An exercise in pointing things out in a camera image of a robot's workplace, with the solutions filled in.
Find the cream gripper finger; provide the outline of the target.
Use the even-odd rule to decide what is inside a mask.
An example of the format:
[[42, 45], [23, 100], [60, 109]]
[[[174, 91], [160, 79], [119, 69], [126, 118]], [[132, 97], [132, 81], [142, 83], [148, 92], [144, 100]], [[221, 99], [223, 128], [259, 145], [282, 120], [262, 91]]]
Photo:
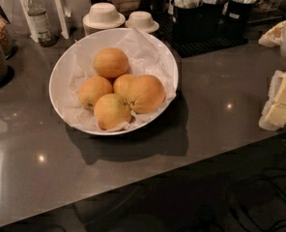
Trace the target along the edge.
[[285, 21], [277, 23], [259, 39], [258, 44], [266, 47], [275, 47], [281, 45], [282, 31], [285, 24]]
[[276, 131], [286, 125], [286, 72], [276, 71], [272, 77], [268, 100], [261, 112], [259, 126]]

